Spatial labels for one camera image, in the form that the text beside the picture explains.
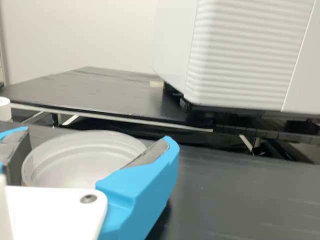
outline white plastic piece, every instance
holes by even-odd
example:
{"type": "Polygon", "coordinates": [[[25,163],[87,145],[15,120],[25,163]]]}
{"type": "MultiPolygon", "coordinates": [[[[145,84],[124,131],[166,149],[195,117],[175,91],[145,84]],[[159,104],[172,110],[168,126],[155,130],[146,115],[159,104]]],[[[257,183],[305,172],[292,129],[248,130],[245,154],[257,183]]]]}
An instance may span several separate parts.
{"type": "Polygon", "coordinates": [[[6,177],[0,174],[0,236],[2,240],[12,240],[9,210],[6,197],[6,177]]]}
{"type": "Polygon", "coordinates": [[[0,96],[0,121],[10,121],[11,118],[10,99],[0,96]]]}
{"type": "Polygon", "coordinates": [[[107,197],[94,189],[6,186],[14,240],[95,240],[107,212],[107,197]],[[84,196],[96,196],[82,203],[84,196]]]}
{"type": "Polygon", "coordinates": [[[153,69],[196,105],[320,114],[319,5],[161,0],[153,69]]]}
{"type": "Polygon", "coordinates": [[[297,59],[283,112],[319,114],[320,0],[314,2],[303,45],[297,59]]]}
{"type": "Polygon", "coordinates": [[[122,168],[147,148],[114,131],[83,131],[51,139],[34,149],[22,165],[27,186],[95,188],[98,180],[122,168]]]}

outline circular container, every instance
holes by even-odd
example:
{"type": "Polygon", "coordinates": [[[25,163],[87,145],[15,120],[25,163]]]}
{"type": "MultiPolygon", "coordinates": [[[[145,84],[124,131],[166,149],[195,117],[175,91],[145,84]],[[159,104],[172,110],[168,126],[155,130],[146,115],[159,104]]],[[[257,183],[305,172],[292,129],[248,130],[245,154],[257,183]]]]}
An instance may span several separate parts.
{"type": "Polygon", "coordinates": [[[147,148],[115,131],[82,131],[53,138],[35,148],[23,162],[26,186],[95,188],[98,180],[124,167],[147,148]]]}

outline white cylinder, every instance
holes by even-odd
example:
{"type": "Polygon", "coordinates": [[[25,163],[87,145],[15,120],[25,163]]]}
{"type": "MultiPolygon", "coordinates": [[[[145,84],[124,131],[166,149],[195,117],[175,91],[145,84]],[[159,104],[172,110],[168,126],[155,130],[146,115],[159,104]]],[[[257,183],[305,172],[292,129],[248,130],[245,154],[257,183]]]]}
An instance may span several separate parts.
{"type": "Polygon", "coordinates": [[[10,121],[11,118],[10,100],[0,96],[0,121],[10,121]]]}

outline white wall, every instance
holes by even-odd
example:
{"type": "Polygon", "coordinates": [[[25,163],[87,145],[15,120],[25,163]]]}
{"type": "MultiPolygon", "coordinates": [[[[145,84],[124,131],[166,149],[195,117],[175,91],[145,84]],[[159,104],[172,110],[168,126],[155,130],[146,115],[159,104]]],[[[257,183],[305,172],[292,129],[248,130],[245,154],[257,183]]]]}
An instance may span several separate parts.
{"type": "Polygon", "coordinates": [[[84,66],[152,73],[157,0],[0,0],[10,84],[84,66]]]}

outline black platform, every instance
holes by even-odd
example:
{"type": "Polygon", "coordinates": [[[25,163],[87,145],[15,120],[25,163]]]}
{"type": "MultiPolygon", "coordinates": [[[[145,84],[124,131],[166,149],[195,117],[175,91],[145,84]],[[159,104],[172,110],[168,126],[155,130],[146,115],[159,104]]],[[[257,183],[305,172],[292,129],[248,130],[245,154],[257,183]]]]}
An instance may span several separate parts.
{"type": "Polygon", "coordinates": [[[320,127],[307,116],[288,121],[286,116],[273,117],[272,112],[253,116],[235,111],[187,114],[180,106],[180,97],[163,91],[162,83],[152,74],[84,67],[6,86],[0,95],[31,110],[320,144],[320,127]]]}

